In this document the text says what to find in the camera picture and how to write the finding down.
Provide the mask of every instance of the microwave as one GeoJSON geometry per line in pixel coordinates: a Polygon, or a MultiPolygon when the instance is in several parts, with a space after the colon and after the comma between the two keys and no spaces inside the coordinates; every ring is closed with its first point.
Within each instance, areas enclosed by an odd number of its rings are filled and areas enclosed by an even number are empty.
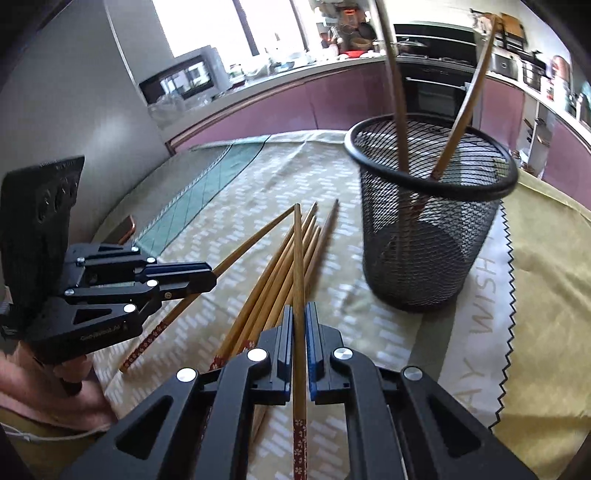
{"type": "Polygon", "coordinates": [[[178,63],[139,84],[149,105],[168,93],[176,93],[184,100],[195,95],[211,99],[232,87],[222,59],[212,46],[198,48],[175,60],[178,63]]]}

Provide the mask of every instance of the countertop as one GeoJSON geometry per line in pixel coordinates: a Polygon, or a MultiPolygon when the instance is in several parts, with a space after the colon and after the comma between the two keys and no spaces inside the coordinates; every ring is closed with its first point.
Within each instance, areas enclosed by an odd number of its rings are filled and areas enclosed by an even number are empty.
{"type": "Polygon", "coordinates": [[[554,104],[554,101],[549,100],[548,97],[546,97],[545,93],[538,92],[537,90],[530,88],[523,82],[523,69],[521,68],[521,59],[517,55],[511,54],[505,50],[501,50],[500,48],[496,48],[494,53],[516,60],[518,62],[518,77],[517,80],[513,80],[509,77],[505,77],[504,75],[500,75],[494,72],[488,72],[488,77],[513,85],[523,90],[530,97],[539,101],[539,103],[544,105],[548,110],[550,110],[557,117],[559,117],[565,124],[567,124],[581,138],[581,140],[583,140],[587,144],[587,147],[591,148],[591,130],[586,128],[570,113],[560,108],[557,108],[554,104]]]}
{"type": "MultiPolygon", "coordinates": [[[[519,89],[521,89],[526,94],[533,97],[535,100],[542,103],[546,108],[556,114],[560,119],[564,121],[586,144],[588,148],[591,148],[591,131],[589,131],[583,124],[578,122],[575,117],[570,115],[569,113],[565,112],[564,110],[557,109],[554,105],[552,100],[548,100],[546,95],[543,95],[540,92],[528,87],[522,81],[522,68],[521,60],[519,57],[506,52],[501,49],[495,49],[495,53],[513,58],[518,62],[518,80],[513,80],[503,75],[488,72],[487,76],[491,79],[498,80],[500,82],[505,82],[509,85],[513,85],[519,89]]],[[[384,56],[379,57],[371,57],[365,59],[349,59],[349,60],[342,60],[342,61],[331,61],[325,63],[316,63],[313,65],[309,65],[306,67],[299,68],[297,70],[290,70],[289,72],[284,72],[280,74],[276,74],[274,76],[270,76],[265,79],[256,80],[251,85],[247,84],[245,87],[242,87],[234,92],[227,93],[213,102],[201,106],[196,107],[191,110],[188,110],[186,114],[180,118],[175,123],[161,129],[161,136],[165,142],[171,141],[174,137],[180,135],[185,130],[191,128],[193,125],[198,124],[199,122],[205,120],[206,118],[215,115],[218,112],[223,111],[226,108],[229,108],[233,105],[237,105],[250,97],[255,95],[264,93],[268,90],[275,89],[282,85],[286,85],[291,82],[295,82],[297,80],[305,79],[306,77],[310,77],[313,75],[317,75],[320,73],[327,73],[331,71],[337,71],[341,69],[347,69],[355,66],[377,63],[384,61],[384,56]]],[[[458,70],[463,70],[465,72],[474,72],[474,68],[471,67],[464,67],[461,65],[447,63],[437,60],[423,60],[423,59],[412,59],[412,58],[404,58],[399,57],[397,59],[400,62],[409,62],[409,63],[422,63],[425,65],[433,65],[439,67],[450,67],[458,70]]]]}

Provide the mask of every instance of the oven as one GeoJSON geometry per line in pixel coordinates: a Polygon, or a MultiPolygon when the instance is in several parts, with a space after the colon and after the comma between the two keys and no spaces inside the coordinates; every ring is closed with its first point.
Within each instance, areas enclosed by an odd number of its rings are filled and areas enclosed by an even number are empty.
{"type": "Polygon", "coordinates": [[[457,117],[472,81],[471,73],[432,65],[399,65],[408,112],[457,117]]]}

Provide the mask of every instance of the black mesh cup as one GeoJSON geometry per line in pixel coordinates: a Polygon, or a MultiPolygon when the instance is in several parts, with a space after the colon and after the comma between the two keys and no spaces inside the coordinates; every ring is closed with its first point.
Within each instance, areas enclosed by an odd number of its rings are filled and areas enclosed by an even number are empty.
{"type": "Polygon", "coordinates": [[[443,177],[429,179],[452,126],[408,115],[408,173],[398,171],[391,115],[365,120],[345,137],[361,177],[365,278],[379,299],[410,312],[455,301],[501,198],[517,184],[508,151],[470,127],[443,177]]]}

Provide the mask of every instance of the chopstick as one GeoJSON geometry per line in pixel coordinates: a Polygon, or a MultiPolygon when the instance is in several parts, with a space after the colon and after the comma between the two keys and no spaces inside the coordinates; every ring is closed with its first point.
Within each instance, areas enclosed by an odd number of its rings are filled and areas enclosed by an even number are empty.
{"type": "MultiPolygon", "coordinates": [[[[324,226],[322,226],[320,228],[318,239],[316,241],[314,239],[312,239],[313,242],[317,243],[317,246],[314,246],[314,249],[308,248],[305,250],[306,258],[310,254],[310,258],[304,259],[304,266],[305,266],[305,272],[306,272],[305,276],[304,276],[304,288],[305,288],[306,296],[308,296],[308,294],[310,293],[312,275],[314,275],[314,271],[315,271],[316,267],[318,266],[318,263],[320,262],[320,257],[322,255],[322,253],[324,252],[324,248],[326,247],[326,243],[329,239],[330,234],[332,233],[333,224],[334,224],[334,221],[335,221],[338,213],[339,213],[339,199],[336,199],[333,204],[333,207],[330,210],[328,217],[326,218],[326,221],[324,222],[324,226]]],[[[282,297],[281,294],[278,296],[278,302],[276,302],[275,305],[273,305],[273,311],[269,315],[269,319],[267,320],[267,324],[265,325],[265,330],[267,330],[269,328],[273,328],[274,326],[279,324],[279,321],[282,318],[281,314],[283,312],[283,305],[291,304],[291,301],[293,299],[293,295],[294,295],[294,290],[293,290],[293,286],[292,286],[289,290],[289,293],[287,294],[287,297],[285,297],[285,300],[280,300],[280,298],[282,297]]]]}
{"type": "Polygon", "coordinates": [[[312,275],[314,275],[314,272],[315,272],[316,268],[318,267],[318,264],[320,263],[320,260],[322,258],[322,254],[324,253],[324,249],[326,248],[326,244],[328,243],[330,235],[332,234],[333,228],[335,226],[335,220],[338,217],[338,215],[339,215],[339,199],[336,199],[335,202],[333,203],[333,207],[331,208],[328,217],[324,221],[324,225],[322,226],[322,228],[320,230],[320,237],[318,239],[317,247],[314,249],[314,254],[312,255],[312,258],[310,259],[310,265],[309,265],[309,267],[306,267],[306,276],[304,279],[305,288],[306,288],[306,295],[308,295],[310,293],[310,289],[311,289],[311,285],[312,285],[312,275]]]}
{"type": "MultiPolygon", "coordinates": [[[[314,232],[315,232],[315,225],[312,226],[312,228],[308,228],[304,234],[304,251],[307,251],[311,241],[313,239],[314,236],[314,232]]],[[[277,297],[275,298],[275,302],[273,303],[272,309],[269,312],[269,315],[265,318],[265,322],[264,325],[262,326],[261,330],[268,330],[270,328],[273,328],[276,323],[277,323],[277,319],[281,318],[282,313],[283,313],[283,307],[285,305],[288,305],[291,303],[291,298],[289,297],[289,294],[292,293],[293,296],[293,288],[294,288],[294,283],[293,283],[293,273],[295,271],[295,267],[292,266],[283,282],[283,285],[281,286],[281,290],[279,291],[279,293],[277,294],[277,297]]]]}
{"type": "Polygon", "coordinates": [[[253,308],[261,297],[261,293],[267,286],[270,286],[273,282],[273,279],[269,280],[271,277],[274,278],[277,275],[277,270],[275,268],[276,265],[281,265],[283,259],[287,255],[287,252],[290,249],[290,245],[293,244],[293,233],[294,227],[293,225],[290,227],[290,230],[285,235],[279,249],[275,252],[275,255],[271,258],[265,270],[259,277],[258,281],[255,284],[255,287],[252,289],[250,295],[248,296],[246,302],[242,306],[240,313],[234,320],[230,331],[224,338],[222,344],[217,349],[216,356],[213,358],[213,362],[209,367],[210,370],[216,370],[224,366],[226,361],[228,360],[228,356],[232,352],[234,345],[236,345],[238,338],[240,337],[241,332],[244,330],[246,321],[248,320],[253,308]]]}
{"type": "Polygon", "coordinates": [[[304,255],[300,204],[294,208],[294,348],[293,348],[293,426],[294,480],[306,479],[306,329],[304,325],[304,255]]]}
{"type": "MultiPolygon", "coordinates": [[[[473,82],[470,85],[470,89],[468,90],[466,98],[464,98],[464,102],[462,103],[460,112],[458,113],[456,121],[453,124],[452,131],[449,134],[446,146],[443,148],[443,151],[441,152],[441,155],[439,156],[439,159],[437,160],[435,167],[433,167],[433,171],[429,175],[430,180],[441,180],[446,168],[452,160],[454,153],[456,152],[457,146],[460,144],[462,140],[462,136],[466,132],[466,127],[468,126],[468,123],[472,118],[472,112],[478,101],[480,92],[484,87],[486,72],[488,71],[488,66],[491,62],[492,47],[495,44],[496,32],[499,28],[499,25],[499,17],[493,15],[491,36],[489,37],[486,43],[485,49],[480,54],[478,66],[476,67],[476,71],[474,72],[473,76],[473,82]]],[[[421,212],[425,208],[425,205],[428,201],[428,196],[421,195],[414,202],[411,211],[411,219],[416,220],[419,217],[419,215],[421,215],[421,212]]]]}
{"type": "Polygon", "coordinates": [[[375,6],[378,11],[379,26],[382,29],[386,50],[386,66],[388,84],[392,101],[394,103],[392,113],[394,115],[394,124],[396,125],[396,143],[398,146],[398,169],[408,173],[408,125],[406,116],[406,97],[404,96],[404,85],[402,76],[396,63],[396,54],[392,44],[392,34],[388,21],[388,13],[384,5],[384,0],[375,0],[375,6]]]}
{"type": "MultiPolygon", "coordinates": [[[[332,233],[332,230],[334,228],[335,219],[337,217],[338,210],[339,210],[339,200],[336,199],[326,221],[324,222],[324,225],[322,227],[319,227],[319,226],[316,227],[316,230],[314,231],[314,235],[312,237],[310,245],[306,249],[306,254],[304,256],[304,266],[306,268],[306,274],[304,276],[304,288],[306,291],[306,296],[308,295],[308,293],[312,287],[312,282],[313,282],[312,275],[314,275],[314,272],[316,271],[316,268],[317,268],[317,266],[320,262],[320,259],[322,257],[322,253],[323,253],[323,251],[326,247],[326,244],[328,242],[329,236],[332,233]]],[[[292,299],[293,299],[293,288],[290,289],[287,299],[285,300],[285,304],[290,304],[292,299]]],[[[282,313],[282,311],[279,312],[279,314],[277,315],[274,325],[265,325],[265,330],[267,328],[273,328],[273,327],[276,327],[279,325],[280,321],[282,320],[281,313],[282,313]]],[[[267,412],[267,408],[268,407],[265,407],[265,406],[256,406],[255,407],[255,411],[254,411],[254,415],[253,415],[253,419],[252,419],[251,443],[254,442],[254,440],[256,439],[256,434],[261,426],[263,418],[265,417],[265,413],[267,412]]]]}
{"type": "MultiPolygon", "coordinates": [[[[263,238],[267,233],[269,233],[273,228],[275,228],[279,223],[281,223],[287,216],[294,212],[294,206],[289,207],[285,212],[280,214],[278,217],[270,221],[266,224],[263,228],[261,228],[257,233],[252,235],[248,240],[246,240],[242,245],[240,245],[237,249],[235,249],[230,255],[228,255],[216,268],[213,269],[213,273],[215,273],[216,277],[220,277],[232,264],[234,264],[241,256],[243,256],[249,249],[251,249],[255,243],[257,243],[261,238],[263,238]]],[[[177,303],[174,308],[169,312],[166,317],[162,319],[162,321],[156,326],[154,330],[150,332],[150,334],[139,344],[137,348],[129,354],[125,362],[119,367],[119,370],[122,373],[127,372],[128,368],[138,359],[138,357],[145,352],[145,350],[152,345],[152,343],[158,338],[166,328],[171,325],[176,318],[184,312],[189,305],[192,304],[197,298],[199,298],[200,294],[189,295],[182,299],[179,303],[177,303]]]]}
{"type": "MultiPolygon", "coordinates": [[[[307,235],[308,232],[312,232],[313,226],[316,224],[316,216],[307,216],[306,220],[304,221],[303,231],[304,234],[307,235]]],[[[235,356],[240,352],[244,351],[245,349],[254,348],[256,342],[259,338],[259,335],[265,329],[265,325],[271,311],[273,310],[274,305],[277,303],[277,298],[282,295],[283,290],[285,289],[285,284],[287,282],[292,282],[292,272],[293,272],[293,263],[294,263],[294,254],[295,254],[295,243],[296,236],[295,236],[295,229],[294,229],[294,243],[293,247],[290,249],[289,253],[287,254],[280,271],[278,272],[277,276],[274,278],[271,288],[268,294],[263,298],[263,305],[258,312],[258,314],[254,314],[252,319],[249,319],[251,322],[251,327],[244,329],[238,339],[236,345],[232,349],[232,355],[235,356]]]]}
{"type": "MultiPolygon", "coordinates": [[[[320,227],[316,226],[314,229],[314,234],[312,235],[312,240],[310,241],[310,245],[306,249],[306,253],[304,254],[304,267],[306,268],[306,272],[308,272],[310,260],[312,255],[314,254],[314,250],[316,249],[316,245],[318,244],[318,238],[320,236],[320,227]]],[[[293,289],[290,290],[289,295],[287,296],[287,300],[285,301],[285,305],[291,303],[293,299],[293,289]]],[[[271,328],[276,327],[280,324],[283,319],[283,310],[281,310],[280,314],[277,316],[275,320],[275,324],[271,326],[271,328]]],[[[267,412],[268,406],[266,405],[255,405],[255,410],[252,415],[252,429],[251,429],[251,444],[256,439],[256,434],[258,433],[259,428],[261,427],[261,423],[265,418],[265,413],[267,412]]]]}

